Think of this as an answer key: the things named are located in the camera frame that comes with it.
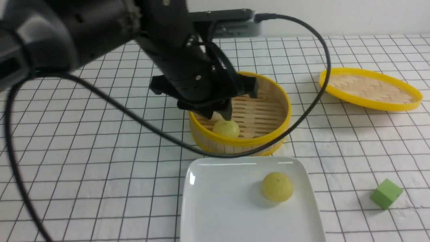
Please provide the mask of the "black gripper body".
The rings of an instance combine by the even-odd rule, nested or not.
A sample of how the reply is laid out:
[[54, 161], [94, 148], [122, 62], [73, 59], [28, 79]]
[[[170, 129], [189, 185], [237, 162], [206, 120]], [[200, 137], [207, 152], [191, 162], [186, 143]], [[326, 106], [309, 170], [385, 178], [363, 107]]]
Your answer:
[[152, 77], [149, 89], [156, 95], [175, 98], [181, 110], [208, 108], [220, 113], [222, 103], [232, 103], [235, 97], [258, 97], [256, 78], [216, 67], [204, 53], [166, 55], [150, 51], [149, 57], [162, 72]]

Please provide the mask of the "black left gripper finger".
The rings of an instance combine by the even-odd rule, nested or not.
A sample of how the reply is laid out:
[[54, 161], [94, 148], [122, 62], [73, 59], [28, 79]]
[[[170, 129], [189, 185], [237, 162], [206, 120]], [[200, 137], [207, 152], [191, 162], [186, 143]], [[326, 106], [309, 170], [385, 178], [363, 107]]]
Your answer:
[[196, 108], [191, 110], [193, 113], [198, 114], [200, 117], [211, 120], [214, 114], [214, 111], [212, 109], [208, 108]]

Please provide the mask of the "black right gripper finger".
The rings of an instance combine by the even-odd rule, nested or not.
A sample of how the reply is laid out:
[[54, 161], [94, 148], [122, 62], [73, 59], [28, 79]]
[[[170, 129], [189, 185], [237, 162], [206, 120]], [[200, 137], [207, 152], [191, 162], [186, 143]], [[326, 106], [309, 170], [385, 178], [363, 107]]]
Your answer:
[[231, 121], [232, 119], [232, 104], [231, 103], [222, 103], [220, 107], [220, 115], [226, 121]]

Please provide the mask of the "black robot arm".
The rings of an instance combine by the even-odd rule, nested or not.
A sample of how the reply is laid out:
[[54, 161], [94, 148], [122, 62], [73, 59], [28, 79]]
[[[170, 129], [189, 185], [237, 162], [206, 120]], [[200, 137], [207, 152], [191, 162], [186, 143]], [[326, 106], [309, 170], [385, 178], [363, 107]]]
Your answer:
[[185, 0], [7, 0], [1, 17], [1, 91], [38, 73], [71, 73], [134, 40], [162, 75], [149, 89], [211, 119], [231, 100], [257, 98], [256, 78], [236, 73], [212, 42], [221, 23], [250, 9], [190, 13]]

